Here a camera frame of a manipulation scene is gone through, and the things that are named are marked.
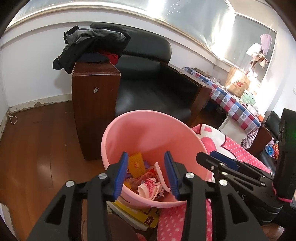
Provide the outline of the right hand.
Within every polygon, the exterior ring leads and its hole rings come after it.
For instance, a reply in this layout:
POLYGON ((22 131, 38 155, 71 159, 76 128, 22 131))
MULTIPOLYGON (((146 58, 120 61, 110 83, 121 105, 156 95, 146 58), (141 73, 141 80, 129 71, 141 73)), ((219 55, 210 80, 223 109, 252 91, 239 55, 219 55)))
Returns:
POLYGON ((263 225, 261 228, 270 241, 277 241, 285 231, 283 227, 274 223, 263 225))

